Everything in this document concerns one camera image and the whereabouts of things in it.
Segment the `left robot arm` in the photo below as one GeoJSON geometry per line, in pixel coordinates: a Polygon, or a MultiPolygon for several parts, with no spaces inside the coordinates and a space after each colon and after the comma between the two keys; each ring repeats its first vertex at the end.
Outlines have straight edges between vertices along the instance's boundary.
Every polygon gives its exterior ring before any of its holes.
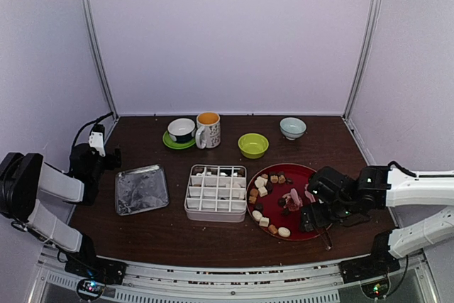
{"type": "Polygon", "coordinates": [[[86,143],[72,149],[68,172],[45,162],[40,153],[10,152],[1,161],[1,215],[57,246],[86,277],[96,277],[102,263],[92,239],[62,221],[53,206],[93,205],[104,172],[120,166],[119,149],[102,155],[86,143]]]}

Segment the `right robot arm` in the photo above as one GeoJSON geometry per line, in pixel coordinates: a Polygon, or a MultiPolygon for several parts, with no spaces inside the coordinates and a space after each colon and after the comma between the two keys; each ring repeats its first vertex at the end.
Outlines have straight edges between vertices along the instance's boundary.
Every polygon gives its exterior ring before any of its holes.
{"type": "Polygon", "coordinates": [[[301,224],[312,229],[344,223],[357,214],[367,217],[371,210],[443,206],[420,222],[376,235],[368,256],[340,263],[345,281],[396,271],[410,253],[453,237],[452,171],[411,171],[391,161],[364,167],[353,179],[326,166],[309,177],[306,190],[315,201],[302,211],[301,224]]]}

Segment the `bunny tin lid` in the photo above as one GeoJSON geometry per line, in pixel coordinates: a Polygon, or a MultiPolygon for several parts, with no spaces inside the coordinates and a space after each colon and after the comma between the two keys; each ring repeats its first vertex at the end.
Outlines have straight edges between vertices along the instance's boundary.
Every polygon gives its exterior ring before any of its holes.
{"type": "Polygon", "coordinates": [[[161,209],[169,203],[163,166],[149,165],[115,176],[115,210],[119,216],[161,209]]]}

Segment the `pink metal tongs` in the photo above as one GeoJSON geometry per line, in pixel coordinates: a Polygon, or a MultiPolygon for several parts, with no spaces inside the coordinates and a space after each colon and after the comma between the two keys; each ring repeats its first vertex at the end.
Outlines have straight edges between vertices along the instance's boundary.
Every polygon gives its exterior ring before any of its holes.
{"type": "Polygon", "coordinates": [[[290,189],[290,197],[294,204],[302,209],[302,213],[300,214],[300,226],[303,226],[306,232],[316,231],[321,237],[321,240],[325,243],[326,250],[331,250],[333,247],[331,237],[325,227],[319,227],[317,225],[312,206],[309,208],[303,207],[302,200],[299,198],[295,188],[290,189]]]}

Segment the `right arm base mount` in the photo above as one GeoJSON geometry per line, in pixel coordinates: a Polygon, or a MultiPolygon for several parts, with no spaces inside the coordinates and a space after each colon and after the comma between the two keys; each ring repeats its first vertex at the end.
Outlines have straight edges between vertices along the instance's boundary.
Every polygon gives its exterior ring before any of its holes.
{"type": "Polygon", "coordinates": [[[367,256],[345,260],[339,265],[345,284],[358,282],[362,293],[373,300],[384,299],[391,293],[389,275],[400,269],[400,262],[394,258],[379,260],[367,256]]]}

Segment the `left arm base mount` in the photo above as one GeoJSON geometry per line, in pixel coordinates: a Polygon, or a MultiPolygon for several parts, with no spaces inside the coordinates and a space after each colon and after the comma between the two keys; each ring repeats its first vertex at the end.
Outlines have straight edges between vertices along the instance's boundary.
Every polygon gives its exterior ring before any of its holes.
{"type": "Polygon", "coordinates": [[[65,271],[81,277],[76,284],[77,295],[87,302],[100,298],[109,285],[121,285],[126,274],[124,262],[99,258],[95,265],[85,265],[70,258],[65,271]]]}

